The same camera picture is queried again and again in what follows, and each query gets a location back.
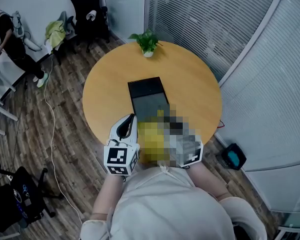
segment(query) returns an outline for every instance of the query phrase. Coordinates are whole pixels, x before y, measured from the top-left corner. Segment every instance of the white cable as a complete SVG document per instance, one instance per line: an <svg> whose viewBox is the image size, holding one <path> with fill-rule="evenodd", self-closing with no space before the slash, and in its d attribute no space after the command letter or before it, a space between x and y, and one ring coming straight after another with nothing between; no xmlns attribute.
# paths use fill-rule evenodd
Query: white cable
<svg viewBox="0 0 300 240"><path fill-rule="evenodd" d="M49 108L51 109L52 111L52 114L53 114L53 132L52 132L52 139L51 139L51 143L50 143L50 148L51 148L51 161L52 161L52 164L53 164L53 170L54 170L54 177L55 177L55 181L59 187L59 190L60 192L63 194L63 196L65 197L65 199L67 200L67 202L69 203L69 205L76 211L76 213L78 214L78 217L79 217L79 220L81 222L81 225L83 224L82 223L82 220L80 218L80 214L79 214L79 211L70 203L69 199L65 196L65 194L62 192L61 188L60 188L60 185L59 185L59 182L56 178L56 173L55 173L55 165L54 165L54 162L53 162L53 149L52 149L52 142L53 142L53 137L54 137L54 130L55 130L55 115L54 115L54 111L51 107L51 105L46 101L46 97L45 97L45 90L46 90L46 86L48 85L48 81L49 81L49 78L50 78L50 75L51 75L51 72L53 70L53 55L51 55L51 71L48 75L48 79L46 80L45 82L45 87L44 87L44 92L43 92L43 95L44 95L44 100L45 100L45 103L48 104Z"/></svg>

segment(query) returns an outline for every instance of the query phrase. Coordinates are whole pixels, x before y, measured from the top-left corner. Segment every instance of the black pants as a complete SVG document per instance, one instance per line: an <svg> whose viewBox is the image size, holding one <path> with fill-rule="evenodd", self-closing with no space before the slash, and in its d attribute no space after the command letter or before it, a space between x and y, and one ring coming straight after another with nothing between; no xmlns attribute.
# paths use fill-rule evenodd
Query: black pants
<svg viewBox="0 0 300 240"><path fill-rule="evenodd" d="M13 56L9 57L13 61L13 63L16 64L23 71L27 72L28 74L34 74L39 79L43 78L44 72L28 54L25 54L23 57L19 56L15 59L13 59Z"/></svg>

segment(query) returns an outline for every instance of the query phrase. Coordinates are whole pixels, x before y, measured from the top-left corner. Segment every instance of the white shirt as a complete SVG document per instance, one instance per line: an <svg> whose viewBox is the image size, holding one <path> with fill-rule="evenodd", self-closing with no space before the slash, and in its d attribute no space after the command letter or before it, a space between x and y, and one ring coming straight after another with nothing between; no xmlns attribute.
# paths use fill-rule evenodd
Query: white shirt
<svg viewBox="0 0 300 240"><path fill-rule="evenodd" d="M243 199L218 202L194 186L184 169L155 167L127 180L113 216L88 220L82 240L235 240L233 223L252 240L266 240L265 227Z"/></svg>

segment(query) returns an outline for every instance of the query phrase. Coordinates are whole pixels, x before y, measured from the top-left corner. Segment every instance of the potted plant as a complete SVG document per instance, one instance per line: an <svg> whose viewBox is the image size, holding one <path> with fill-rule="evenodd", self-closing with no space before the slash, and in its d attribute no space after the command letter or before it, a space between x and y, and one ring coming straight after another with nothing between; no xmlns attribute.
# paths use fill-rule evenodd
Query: potted plant
<svg viewBox="0 0 300 240"><path fill-rule="evenodd" d="M129 39L135 39L140 45L143 55L147 58L152 57L153 52L157 46L158 38L149 29L143 34L132 34Z"/></svg>

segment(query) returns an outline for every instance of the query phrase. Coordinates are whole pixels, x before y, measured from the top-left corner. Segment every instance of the table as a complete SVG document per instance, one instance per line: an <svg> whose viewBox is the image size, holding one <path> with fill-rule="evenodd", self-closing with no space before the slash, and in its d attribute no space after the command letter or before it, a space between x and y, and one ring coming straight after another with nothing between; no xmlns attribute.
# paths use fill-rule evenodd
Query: table
<svg viewBox="0 0 300 240"><path fill-rule="evenodd" d="M83 111L95 136L105 145L111 127L133 113L128 82L160 77L176 115L188 117L203 144L214 134L222 113L221 92L208 66L176 44L159 41L151 58L136 42L103 56L89 73L83 90Z"/></svg>

